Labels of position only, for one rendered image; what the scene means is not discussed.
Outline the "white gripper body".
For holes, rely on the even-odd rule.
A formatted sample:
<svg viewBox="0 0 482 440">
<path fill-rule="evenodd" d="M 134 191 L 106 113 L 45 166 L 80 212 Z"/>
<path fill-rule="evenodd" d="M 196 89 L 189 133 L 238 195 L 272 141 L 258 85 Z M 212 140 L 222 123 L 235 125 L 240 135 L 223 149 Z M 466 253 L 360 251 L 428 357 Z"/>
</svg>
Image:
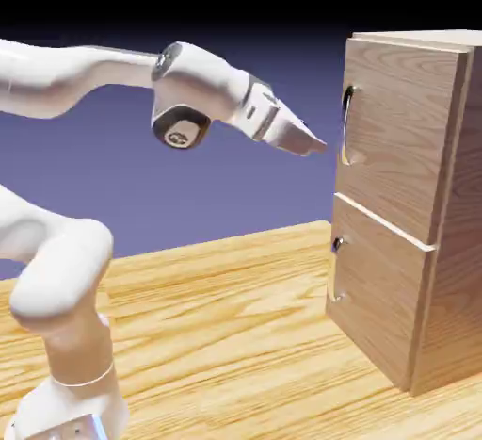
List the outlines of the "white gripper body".
<svg viewBox="0 0 482 440">
<path fill-rule="evenodd" d="M 262 141 L 301 156 L 311 153 L 322 154 L 327 148 L 326 142 L 318 138 L 283 102 L 278 103 L 278 111 Z"/>
</svg>

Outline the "tall light wood door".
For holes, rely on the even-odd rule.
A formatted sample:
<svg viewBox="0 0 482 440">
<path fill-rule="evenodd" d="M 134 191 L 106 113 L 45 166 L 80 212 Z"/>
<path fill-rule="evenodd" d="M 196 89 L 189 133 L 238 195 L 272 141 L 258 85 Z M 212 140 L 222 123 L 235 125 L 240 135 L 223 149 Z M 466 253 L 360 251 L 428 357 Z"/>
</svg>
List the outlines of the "tall light wood door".
<svg viewBox="0 0 482 440">
<path fill-rule="evenodd" d="M 437 234 L 473 57 L 467 46 L 346 43 L 350 101 L 335 190 L 425 244 Z"/>
</svg>

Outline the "short light wood door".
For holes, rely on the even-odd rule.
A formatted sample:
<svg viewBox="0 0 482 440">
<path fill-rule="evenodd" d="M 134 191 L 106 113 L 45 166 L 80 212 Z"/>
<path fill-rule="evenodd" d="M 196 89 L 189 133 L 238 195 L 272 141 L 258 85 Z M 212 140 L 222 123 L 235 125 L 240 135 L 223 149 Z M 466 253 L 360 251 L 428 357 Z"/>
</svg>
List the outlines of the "short light wood door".
<svg viewBox="0 0 482 440">
<path fill-rule="evenodd" d="M 331 242 L 342 236 L 327 313 L 397 387 L 410 385 L 419 300 L 434 245 L 411 237 L 345 195 L 334 196 Z"/>
</svg>

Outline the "light wood cabinet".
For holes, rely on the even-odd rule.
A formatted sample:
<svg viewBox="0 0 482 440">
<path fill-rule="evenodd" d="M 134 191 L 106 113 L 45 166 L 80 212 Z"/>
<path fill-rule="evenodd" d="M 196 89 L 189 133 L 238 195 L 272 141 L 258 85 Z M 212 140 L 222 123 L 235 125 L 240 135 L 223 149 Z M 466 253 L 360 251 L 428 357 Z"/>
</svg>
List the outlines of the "light wood cabinet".
<svg viewBox="0 0 482 440">
<path fill-rule="evenodd" d="M 356 32 L 352 38 L 474 50 L 446 162 L 437 234 L 426 244 L 436 251 L 419 300 L 421 325 L 404 390 L 420 395 L 482 372 L 482 31 Z"/>
</svg>

